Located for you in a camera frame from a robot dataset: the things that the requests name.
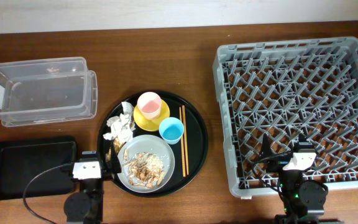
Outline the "white tissue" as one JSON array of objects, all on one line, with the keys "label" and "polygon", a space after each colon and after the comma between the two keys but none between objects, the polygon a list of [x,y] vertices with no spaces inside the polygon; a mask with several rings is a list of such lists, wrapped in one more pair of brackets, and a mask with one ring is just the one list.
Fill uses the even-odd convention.
[{"label": "white tissue", "polygon": [[106,121],[110,131],[103,134],[105,140],[117,140],[119,143],[125,143],[133,138],[133,132],[135,131],[134,107],[126,101],[123,101],[121,106],[123,113],[119,116],[113,116]]}]

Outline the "yellow small plate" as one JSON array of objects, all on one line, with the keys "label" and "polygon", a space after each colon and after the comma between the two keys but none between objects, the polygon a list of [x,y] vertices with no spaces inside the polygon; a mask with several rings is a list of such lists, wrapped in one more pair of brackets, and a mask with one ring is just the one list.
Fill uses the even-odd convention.
[{"label": "yellow small plate", "polygon": [[169,116],[170,116],[170,109],[164,100],[162,100],[162,109],[160,112],[160,116],[157,119],[152,119],[152,120],[146,119],[138,109],[138,106],[134,108],[134,114],[133,114],[135,124],[138,125],[139,128],[150,132],[158,131],[160,123],[164,119],[168,118]]}]

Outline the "light blue plastic cup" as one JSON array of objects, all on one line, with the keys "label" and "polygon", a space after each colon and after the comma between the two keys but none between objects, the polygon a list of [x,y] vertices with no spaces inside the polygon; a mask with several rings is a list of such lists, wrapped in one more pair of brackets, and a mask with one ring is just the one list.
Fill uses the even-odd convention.
[{"label": "light blue plastic cup", "polygon": [[160,123],[158,131],[167,144],[176,144],[184,134],[184,125],[178,118],[169,117]]}]

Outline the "pink plastic cup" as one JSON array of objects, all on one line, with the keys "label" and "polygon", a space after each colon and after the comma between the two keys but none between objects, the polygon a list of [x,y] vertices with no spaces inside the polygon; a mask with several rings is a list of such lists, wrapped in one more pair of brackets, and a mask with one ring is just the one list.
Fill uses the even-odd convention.
[{"label": "pink plastic cup", "polygon": [[137,107],[146,119],[156,119],[162,109],[162,99],[155,92],[148,91],[139,96]]}]

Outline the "wooden chopstick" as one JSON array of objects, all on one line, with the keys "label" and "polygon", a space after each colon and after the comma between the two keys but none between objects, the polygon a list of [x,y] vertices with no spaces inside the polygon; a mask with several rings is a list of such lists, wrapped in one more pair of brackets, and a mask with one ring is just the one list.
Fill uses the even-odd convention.
[{"label": "wooden chopstick", "polygon": [[183,125],[184,125],[184,150],[185,150],[185,162],[186,162],[186,175],[189,175],[189,160],[188,160],[188,141],[187,141],[187,130],[186,130],[186,108],[185,105],[182,105],[182,117],[183,117]]},{"label": "wooden chopstick", "polygon": [[[183,126],[183,118],[182,118],[182,112],[181,112],[181,106],[179,107],[179,119],[181,122],[181,125]],[[180,146],[181,146],[181,163],[182,163],[182,176],[186,177],[186,165],[185,165],[185,148],[183,143],[183,133],[180,138]]]}]

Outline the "gold brown snack wrapper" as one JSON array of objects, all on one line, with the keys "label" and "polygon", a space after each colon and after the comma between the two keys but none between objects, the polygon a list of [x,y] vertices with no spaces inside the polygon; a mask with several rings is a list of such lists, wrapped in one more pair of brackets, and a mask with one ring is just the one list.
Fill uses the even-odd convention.
[{"label": "gold brown snack wrapper", "polygon": [[106,153],[106,161],[108,162],[111,160],[112,150],[118,154],[124,144],[125,142],[121,142],[118,138],[113,139],[109,151]]}]

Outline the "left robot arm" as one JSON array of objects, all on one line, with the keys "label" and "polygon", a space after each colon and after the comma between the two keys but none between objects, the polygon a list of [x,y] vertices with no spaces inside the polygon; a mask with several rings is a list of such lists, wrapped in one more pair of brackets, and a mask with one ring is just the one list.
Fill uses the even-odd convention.
[{"label": "left robot arm", "polygon": [[98,144],[97,151],[84,151],[70,164],[69,177],[79,191],[65,200],[67,223],[102,223],[104,183],[112,181],[122,167],[111,141]]}]

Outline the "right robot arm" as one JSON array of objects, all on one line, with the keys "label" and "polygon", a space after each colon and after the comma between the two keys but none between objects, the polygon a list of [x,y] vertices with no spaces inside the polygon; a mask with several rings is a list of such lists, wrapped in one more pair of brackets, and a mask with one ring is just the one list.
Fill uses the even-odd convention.
[{"label": "right robot arm", "polygon": [[285,213],[276,215],[275,223],[318,223],[324,214],[328,187],[315,180],[305,180],[303,174],[310,169],[317,151],[303,135],[298,136],[288,152],[276,154],[270,147],[267,134],[262,139],[260,163],[267,165],[266,172],[278,174],[277,187]]}]

